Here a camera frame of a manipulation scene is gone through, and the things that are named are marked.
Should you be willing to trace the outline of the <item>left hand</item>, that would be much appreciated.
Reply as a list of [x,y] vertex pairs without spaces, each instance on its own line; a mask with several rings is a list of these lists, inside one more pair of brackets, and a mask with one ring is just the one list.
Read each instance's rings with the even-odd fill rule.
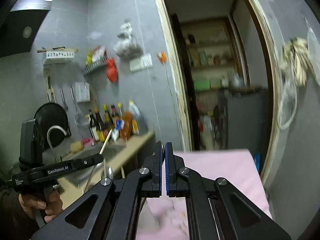
[[57,215],[63,211],[63,202],[60,198],[60,194],[57,190],[53,190],[49,195],[48,201],[43,201],[32,195],[21,195],[18,196],[19,203],[23,211],[30,217],[34,218],[33,210],[44,210],[46,215],[44,221],[49,223]]

